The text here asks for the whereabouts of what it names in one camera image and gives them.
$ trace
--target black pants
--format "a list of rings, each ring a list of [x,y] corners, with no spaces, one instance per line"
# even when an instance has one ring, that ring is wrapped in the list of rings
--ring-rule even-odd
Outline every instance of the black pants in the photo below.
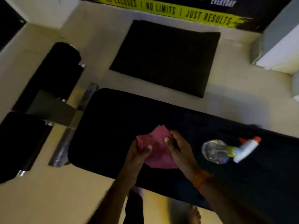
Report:
[[[143,200],[138,193],[129,192],[125,211],[126,217],[123,224],[144,224]]]

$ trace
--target hand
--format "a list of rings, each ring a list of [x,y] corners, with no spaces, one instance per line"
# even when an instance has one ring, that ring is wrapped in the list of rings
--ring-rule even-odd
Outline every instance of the hand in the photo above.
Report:
[[[121,181],[121,187],[129,191],[137,181],[137,176],[144,164],[144,160],[151,154],[152,146],[148,146],[144,151],[138,153],[137,140],[133,140],[131,147],[129,148],[125,163],[117,180]]]
[[[173,161],[178,168],[183,172],[189,181],[193,181],[194,171],[199,169],[198,164],[194,158],[191,145],[183,138],[177,131],[170,130],[170,134],[176,140],[180,150],[175,148],[173,141],[166,137],[165,143],[171,153]]]

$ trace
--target clear liquid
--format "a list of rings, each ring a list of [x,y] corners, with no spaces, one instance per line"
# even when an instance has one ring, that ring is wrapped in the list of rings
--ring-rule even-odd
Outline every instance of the clear liquid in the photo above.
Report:
[[[208,161],[216,164],[224,164],[230,158],[226,143],[218,139],[205,142],[202,145],[202,154]]]

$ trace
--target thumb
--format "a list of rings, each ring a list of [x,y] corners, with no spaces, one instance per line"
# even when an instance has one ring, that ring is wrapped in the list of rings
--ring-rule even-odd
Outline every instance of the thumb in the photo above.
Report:
[[[146,159],[150,154],[152,153],[152,146],[149,145],[147,148],[145,148],[139,156],[142,157],[143,159]]]
[[[171,153],[171,156],[173,157],[174,155],[177,155],[178,150],[174,147],[173,141],[169,137],[164,138],[164,141]]]

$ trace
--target black mat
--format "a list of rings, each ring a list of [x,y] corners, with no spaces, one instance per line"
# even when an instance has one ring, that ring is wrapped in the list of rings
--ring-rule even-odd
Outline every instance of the black mat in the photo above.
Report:
[[[161,101],[101,89],[93,95],[69,147],[69,160],[82,169],[115,178],[136,135],[151,132],[158,124],[177,129],[192,145],[199,166],[213,173],[234,195],[275,223],[297,223],[299,207],[299,139],[237,123]],[[237,164],[208,162],[201,145],[221,139],[239,146],[239,137],[262,138],[259,147]],[[144,165],[137,186],[209,208],[180,170]]]
[[[219,37],[134,20],[110,69],[203,97]]]

